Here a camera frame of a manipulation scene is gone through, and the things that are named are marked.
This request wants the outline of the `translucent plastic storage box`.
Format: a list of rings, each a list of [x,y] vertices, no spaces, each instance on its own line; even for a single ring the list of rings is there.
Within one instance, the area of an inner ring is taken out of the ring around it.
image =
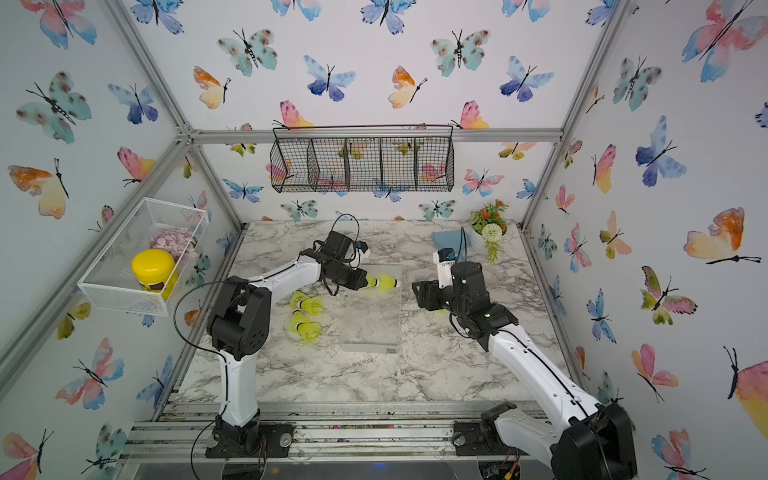
[[[340,346],[347,352],[395,354],[400,343],[403,269],[394,265],[366,265],[378,279],[386,273],[399,281],[393,290],[364,287],[349,291],[340,326]]]

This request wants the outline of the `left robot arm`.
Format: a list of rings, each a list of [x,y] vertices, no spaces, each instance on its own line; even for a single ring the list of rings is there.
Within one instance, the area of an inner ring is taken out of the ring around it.
[[[367,272],[359,264],[369,253],[365,242],[332,230],[325,240],[316,241],[281,267],[223,281],[207,326],[223,380],[224,399],[213,431],[219,448],[250,455],[263,444],[254,370],[256,354],[270,332],[273,304],[316,282],[334,290],[362,289]]]

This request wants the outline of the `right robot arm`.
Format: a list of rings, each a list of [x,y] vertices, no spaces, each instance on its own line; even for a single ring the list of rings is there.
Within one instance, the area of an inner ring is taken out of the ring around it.
[[[504,364],[545,414],[535,419],[511,403],[485,412],[481,426],[494,450],[519,449],[551,467],[557,479],[633,479],[632,426],[618,404],[604,405],[563,373],[515,315],[491,300],[481,264],[435,253],[437,279],[412,285],[419,307],[445,310],[457,333]]]

